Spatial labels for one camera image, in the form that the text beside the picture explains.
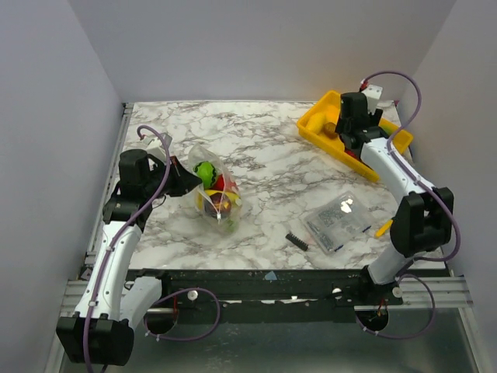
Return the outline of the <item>yellow toy banana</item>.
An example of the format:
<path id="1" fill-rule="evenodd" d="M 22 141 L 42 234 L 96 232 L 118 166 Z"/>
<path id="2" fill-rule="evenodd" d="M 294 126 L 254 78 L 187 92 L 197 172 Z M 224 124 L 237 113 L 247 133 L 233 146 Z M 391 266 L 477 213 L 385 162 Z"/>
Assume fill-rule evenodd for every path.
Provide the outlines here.
<path id="1" fill-rule="evenodd" d="M 212 196 L 220 196 L 224 195 L 226 198 L 229 199 L 230 202 L 234 203 L 236 206 L 241 206 L 242 205 L 242 199 L 240 196 L 234 192 L 230 191 L 218 191 L 218 190 L 201 190 L 198 192 L 195 196 L 195 204 L 198 209 L 201 209 L 203 207 L 203 202 L 206 200 L 204 197 L 208 196 L 209 198 L 212 198 Z"/>

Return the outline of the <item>green toy watermelon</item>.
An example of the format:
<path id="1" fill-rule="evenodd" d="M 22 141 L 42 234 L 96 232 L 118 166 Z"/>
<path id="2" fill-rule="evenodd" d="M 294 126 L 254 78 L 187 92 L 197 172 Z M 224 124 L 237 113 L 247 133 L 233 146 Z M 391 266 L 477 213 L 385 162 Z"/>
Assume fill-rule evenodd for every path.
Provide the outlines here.
<path id="1" fill-rule="evenodd" d="M 199 162 L 193 167 L 193 171 L 201 178 L 205 189 L 210 189 L 217 182 L 218 172 L 211 162 Z"/>

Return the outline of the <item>clear zip top bag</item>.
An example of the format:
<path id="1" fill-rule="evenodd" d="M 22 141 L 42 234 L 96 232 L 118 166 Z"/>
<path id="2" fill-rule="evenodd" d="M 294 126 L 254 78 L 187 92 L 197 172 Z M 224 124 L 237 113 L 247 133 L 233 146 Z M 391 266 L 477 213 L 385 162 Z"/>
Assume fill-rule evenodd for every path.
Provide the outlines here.
<path id="1" fill-rule="evenodd" d="M 195 189 L 196 210 L 219 232 L 230 234 L 238 227 L 242 196 L 234 177 L 215 153 L 194 145 L 188 154 L 189 170 L 200 178 Z"/>

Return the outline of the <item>dark purple toy fruit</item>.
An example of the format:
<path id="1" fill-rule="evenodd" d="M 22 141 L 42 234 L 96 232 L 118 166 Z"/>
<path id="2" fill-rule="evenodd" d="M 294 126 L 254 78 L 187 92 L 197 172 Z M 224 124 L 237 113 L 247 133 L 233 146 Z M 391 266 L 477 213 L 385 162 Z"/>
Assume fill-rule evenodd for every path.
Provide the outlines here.
<path id="1" fill-rule="evenodd" d="M 204 212 L 211 217 L 216 218 L 220 215 L 222 218 L 227 217 L 231 213 L 232 203 L 223 194 L 218 196 L 212 196 L 203 205 Z"/>

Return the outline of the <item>white toy cauliflower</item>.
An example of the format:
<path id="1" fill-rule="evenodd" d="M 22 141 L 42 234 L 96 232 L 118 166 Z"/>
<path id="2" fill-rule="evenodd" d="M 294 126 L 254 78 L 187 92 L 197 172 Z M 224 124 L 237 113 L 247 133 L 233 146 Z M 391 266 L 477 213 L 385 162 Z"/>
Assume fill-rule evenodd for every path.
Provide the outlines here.
<path id="1" fill-rule="evenodd" d="M 231 234 L 236 231 L 238 227 L 238 221 L 233 218 L 227 218 L 223 222 L 223 230 L 227 234 Z"/>

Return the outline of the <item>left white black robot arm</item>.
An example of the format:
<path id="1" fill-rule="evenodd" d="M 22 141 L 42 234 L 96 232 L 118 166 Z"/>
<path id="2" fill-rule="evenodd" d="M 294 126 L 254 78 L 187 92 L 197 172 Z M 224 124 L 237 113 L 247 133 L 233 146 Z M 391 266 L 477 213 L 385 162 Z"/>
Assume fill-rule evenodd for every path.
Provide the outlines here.
<path id="1" fill-rule="evenodd" d="M 103 207 L 103 230 L 93 270 L 71 316 L 57 321 L 56 334 L 69 360 L 86 365 L 124 366 L 134 331 L 147 309 L 171 301 L 172 288 L 145 276 L 123 292 L 133 252 L 162 197 L 182 197 L 202 181 L 175 156 L 156 157 L 143 149 L 122 152 L 120 179 Z"/>

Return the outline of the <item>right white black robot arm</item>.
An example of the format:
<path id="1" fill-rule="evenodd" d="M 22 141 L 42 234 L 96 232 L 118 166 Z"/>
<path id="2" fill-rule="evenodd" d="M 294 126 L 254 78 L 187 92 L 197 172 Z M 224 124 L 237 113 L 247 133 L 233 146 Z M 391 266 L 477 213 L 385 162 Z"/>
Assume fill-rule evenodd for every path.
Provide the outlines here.
<path id="1" fill-rule="evenodd" d="M 437 188 L 405 161 L 393 146 L 395 134 L 380 127 L 382 113 L 371 113 L 367 96 L 348 92 L 340 96 L 335 132 L 346 149 L 375 171 L 398 203 L 390 228 L 390 246 L 367 267 L 369 278 L 357 285 L 359 299 L 372 305 L 385 296 L 384 284 L 418 260 L 444 262 L 461 246 L 455 222 L 454 195 Z"/>

